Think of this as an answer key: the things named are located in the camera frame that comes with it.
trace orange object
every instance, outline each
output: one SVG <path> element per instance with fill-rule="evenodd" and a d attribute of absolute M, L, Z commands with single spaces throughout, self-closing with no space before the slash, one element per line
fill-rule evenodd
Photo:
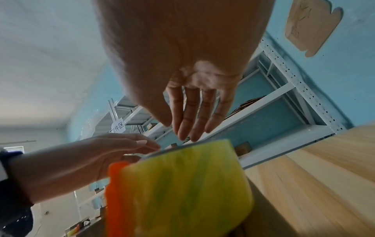
<path fill-rule="evenodd" d="M 119 162 L 110 165 L 108 176 L 111 180 L 105 189 L 105 197 L 107 198 L 107 232 L 110 237 L 125 237 L 125 229 L 123 221 L 126 218 L 125 208 L 122 206 L 121 194 L 119 192 L 120 171 L 128 162 Z"/>

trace wooden table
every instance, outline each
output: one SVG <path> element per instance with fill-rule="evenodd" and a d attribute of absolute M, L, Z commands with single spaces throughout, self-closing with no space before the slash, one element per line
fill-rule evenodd
<path fill-rule="evenodd" d="M 255 208 L 233 236 L 375 236 L 375 126 L 245 171 Z"/>

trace yellow object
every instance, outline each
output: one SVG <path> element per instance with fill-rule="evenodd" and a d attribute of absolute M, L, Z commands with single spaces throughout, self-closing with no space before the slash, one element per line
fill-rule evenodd
<path fill-rule="evenodd" d="M 153 155 L 123 167 L 119 178 L 127 237 L 220 237 L 254 205 L 228 140 Z"/>

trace black sleeve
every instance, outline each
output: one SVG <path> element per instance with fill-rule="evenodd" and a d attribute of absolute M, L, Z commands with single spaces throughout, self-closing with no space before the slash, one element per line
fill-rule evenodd
<path fill-rule="evenodd" d="M 9 172 L 9 161 L 21 152 L 0 152 L 8 179 L 0 181 L 0 230 L 14 237 L 26 236 L 32 229 L 33 205 Z"/>

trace brown paper on wall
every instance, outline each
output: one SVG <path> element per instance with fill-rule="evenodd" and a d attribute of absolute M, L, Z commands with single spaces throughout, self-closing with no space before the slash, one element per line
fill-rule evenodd
<path fill-rule="evenodd" d="M 341 8 L 331 13 L 326 0 L 294 0 L 285 28 L 285 37 L 306 57 L 314 56 L 343 16 Z"/>

